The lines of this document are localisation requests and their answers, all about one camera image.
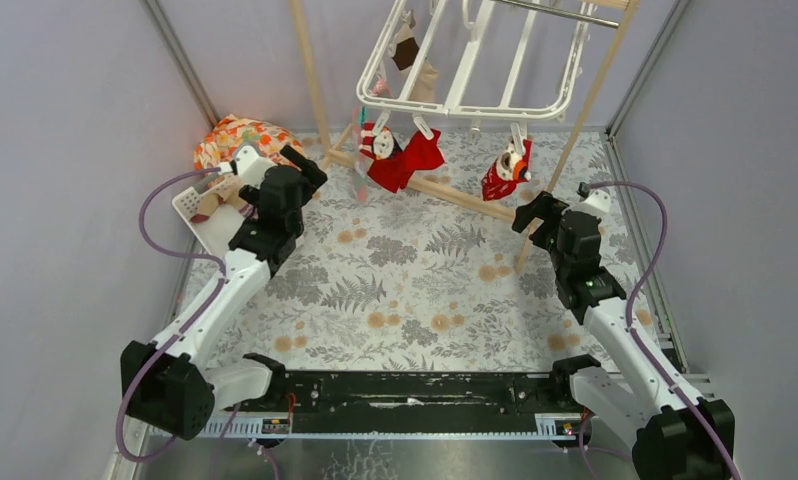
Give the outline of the red patterned sock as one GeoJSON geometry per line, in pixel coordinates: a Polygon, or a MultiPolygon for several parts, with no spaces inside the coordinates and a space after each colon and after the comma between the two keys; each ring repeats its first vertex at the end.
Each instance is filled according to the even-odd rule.
{"type": "Polygon", "coordinates": [[[505,150],[499,154],[481,180],[481,198],[493,201],[511,195],[516,188],[531,180],[530,159],[532,141],[522,141],[523,153],[517,152],[512,140],[505,150]]]}

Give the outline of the red santa sock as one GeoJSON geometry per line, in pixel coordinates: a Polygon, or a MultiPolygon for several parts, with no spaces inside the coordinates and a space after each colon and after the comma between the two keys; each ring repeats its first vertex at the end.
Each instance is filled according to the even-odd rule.
{"type": "Polygon", "coordinates": [[[391,193],[404,190],[415,172],[435,170],[445,163],[439,130],[432,129],[431,138],[417,131],[402,147],[389,128],[375,133],[374,126],[373,122],[363,124],[358,150],[372,160],[367,176],[391,193]]]}

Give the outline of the white clip sock hanger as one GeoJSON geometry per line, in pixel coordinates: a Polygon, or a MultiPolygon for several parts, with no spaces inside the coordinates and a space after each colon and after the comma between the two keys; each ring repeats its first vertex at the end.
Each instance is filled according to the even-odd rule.
{"type": "MultiPolygon", "coordinates": [[[[471,2],[472,15],[475,15],[480,1],[471,2]]],[[[561,9],[578,10],[580,7],[577,1],[558,2],[557,7],[561,9]]],[[[408,1],[405,5],[405,10],[413,12],[408,1]]],[[[594,15],[600,16],[599,12],[601,10],[608,9],[597,8],[594,15]]],[[[501,4],[496,6],[493,18],[488,26],[487,34],[489,36],[479,53],[463,103],[481,107],[495,107],[498,105],[526,13],[527,11],[514,6],[501,4]]],[[[431,13],[429,8],[429,12],[424,16],[421,24],[416,25],[413,29],[417,42],[421,41],[425,35],[430,20],[431,13]]],[[[556,101],[575,25],[576,23],[573,20],[545,14],[536,16],[531,40],[510,104],[512,107],[544,108],[556,101]]],[[[590,30],[594,26],[597,25],[589,25],[588,41],[590,39],[590,30]]],[[[447,11],[442,17],[433,45],[428,52],[428,60],[439,71],[439,78],[435,86],[435,102],[443,102],[446,98],[461,60],[467,37],[467,31],[464,29],[462,22],[461,1],[450,1],[447,11]]],[[[383,59],[382,70],[376,76],[382,75],[386,78],[391,97],[395,97],[401,90],[406,76],[403,76],[398,71],[388,53],[386,55],[387,58],[383,59]]],[[[581,63],[576,83],[582,73],[581,63]]],[[[558,118],[549,120],[558,120],[564,117],[565,113],[558,118]]]]}

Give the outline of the pink brown sock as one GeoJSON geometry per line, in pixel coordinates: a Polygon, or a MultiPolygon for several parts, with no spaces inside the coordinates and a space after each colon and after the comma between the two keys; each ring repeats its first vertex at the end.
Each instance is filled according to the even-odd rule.
{"type": "Polygon", "coordinates": [[[234,208],[244,218],[252,218],[257,215],[257,210],[246,200],[240,197],[240,190],[234,185],[235,176],[226,177],[215,184],[201,198],[195,213],[189,218],[194,224],[208,221],[216,210],[223,205],[234,208]]]}

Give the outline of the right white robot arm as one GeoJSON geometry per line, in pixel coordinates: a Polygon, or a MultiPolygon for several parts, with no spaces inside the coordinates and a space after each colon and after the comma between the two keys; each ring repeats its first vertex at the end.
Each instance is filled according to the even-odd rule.
{"type": "Polygon", "coordinates": [[[735,417],[709,400],[663,355],[633,317],[633,298],[602,264],[599,227],[608,193],[593,191],[569,205],[542,192],[516,208],[514,231],[540,224],[530,242],[548,253],[564,308],[610,356],[625,384],[614,383],[592,357],[553,365],[550,402],[599,417],[631,450],[641,479],[736,479],[735,417]]]}

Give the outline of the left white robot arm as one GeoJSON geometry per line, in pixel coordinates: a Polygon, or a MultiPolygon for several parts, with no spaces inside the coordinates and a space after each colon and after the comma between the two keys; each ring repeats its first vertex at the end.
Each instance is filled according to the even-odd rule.
{"type": "Polygon", "coordinates": [[[284,401],[283,366],[247,354],[207,366],[213,348],[246,303],[261,292],[295,251],[303,208],[327,176],[291,145],[282,162],[244,143],[229,162],[202,170],[203,180],[172,205],[217,270],[193,301],[147,343],[130,342],[120,357],[126,417],[177,438],[196,437],[217,411],[250,400],[271,411],[284,401]]]}

